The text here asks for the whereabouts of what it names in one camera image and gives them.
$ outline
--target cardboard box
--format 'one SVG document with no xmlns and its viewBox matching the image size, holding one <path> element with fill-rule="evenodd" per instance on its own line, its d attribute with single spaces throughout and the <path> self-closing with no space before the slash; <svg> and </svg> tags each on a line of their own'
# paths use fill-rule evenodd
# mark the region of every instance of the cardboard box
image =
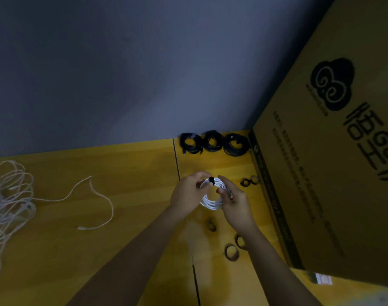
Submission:
<svg viewBox="0 0 388 306">
<path fill-rule="evenodd" d="M 388 0 L 335 0 L 249 140 L 289 264 L 388 285 Z"/>
</svg>

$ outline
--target gray wall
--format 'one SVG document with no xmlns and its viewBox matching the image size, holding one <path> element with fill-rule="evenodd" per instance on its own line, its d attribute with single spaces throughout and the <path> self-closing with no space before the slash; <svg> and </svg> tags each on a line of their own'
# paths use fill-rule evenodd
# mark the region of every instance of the gray wall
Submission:
<svg viewBox="0 0 388 306">
<path fill-rule="evenodd" d="M 332 0 L 0 0 L 0 156 L 250 128 Z"/>
</svg>

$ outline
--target wooden table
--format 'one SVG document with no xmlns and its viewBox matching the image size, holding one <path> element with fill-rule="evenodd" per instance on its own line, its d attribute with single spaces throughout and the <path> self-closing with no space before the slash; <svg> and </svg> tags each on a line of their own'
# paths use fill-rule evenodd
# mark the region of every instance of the wooden table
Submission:
<svg viewBox="0 0 388 306">
<path fill-rule="evenodd" d="M 11 157 L 34 175 L 36 197 L 66 201 L 36 202 L 36 216 L 8 242 L 0 273 L 0 306 L 64 305 L 117 251 L 143 230 L 168 204 L 178 182 L 172 139 Z M 197 305 L 186 221 L 166 248 L 140 305 Z"/>
<path fill-rule="evenodd" d="M 247 135 L 247 131 L 237 132 Z M 250 153 L 230 157 L 220 150 L 215 153 L 183 154 L 174 139 L 180 176 L 197 170 L 208 171 L 213 176 L 223 175 L 231 179 L 248 195 L 253 216 L 259 229 L 283 257 L 267 203 L 259 185 L 243 188 L 242 178 L 256 175 Z M 210 217 L 215 219 L 216 232 L 206 228 Z M 240 257 L 231 262 L 224 257 L 224 246 L 234 242 L 235 231 L 228 225 L 222 211 L 211 211 L 199 206 L 189 217 L 189 239 L 192 244 L 198 290 L 202 306 L 218 305 L 268 305 L 258 277 L 252 267 L 248 252 L 240 250 Z M 332 286 L 313 284 L 303 271 L 293 270 L 299 279 L 324 304 L 347 305 L 366 295 L 388 292 L 388 289 L 367 283 L 333 277 Z"/>
</svg>

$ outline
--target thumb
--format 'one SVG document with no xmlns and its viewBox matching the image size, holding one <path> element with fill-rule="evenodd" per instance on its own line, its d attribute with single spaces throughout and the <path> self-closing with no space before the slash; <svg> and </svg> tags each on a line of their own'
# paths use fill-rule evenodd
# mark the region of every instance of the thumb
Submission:
<svg viewBox="0 0 388 306">
<path fill-rule="evenodd" d="M 231 198 L 229 197 L 226 190 L 224 190 L 222 188 L 218 188 L 217 193 L 221 196 L 222 203 L 224 205 L 228 205 L 229 203 L 231 203 Z"/>
<path fill-rule="evenodd" d="M 206 195 L 208 193 L 208 191 L 211 189 L 211 187 L 213 186 L 212 182 L 207 182 L 201 189 L 200 189 L 200 193 L 202 196 Z"/>
</svg>

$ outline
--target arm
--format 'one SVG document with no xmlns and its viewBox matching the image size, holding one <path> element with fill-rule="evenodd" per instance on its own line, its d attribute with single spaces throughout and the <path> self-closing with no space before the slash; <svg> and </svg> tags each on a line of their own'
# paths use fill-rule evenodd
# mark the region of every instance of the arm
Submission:
<svg viewBox="0 0 388 306">
<path fill-rule="evenodd" d="M 231 190 L 233 199 L 222 190 L 224 215 L 242 236 L 260 284 L 270 306 L 321 306 L 322 304 L 300 282 L 259 230 L 252 217 L 247 195 L 229 179 L 218 176 Z"/>
<path fill-rule="evenodd" d="M 183 178 L 170 205 L 139 235 L 106 263 L 69 301 L 67 306 L 136 305 L 177 224 L 199 205 L 210 177 L 197 172 Z"/>
</svg>

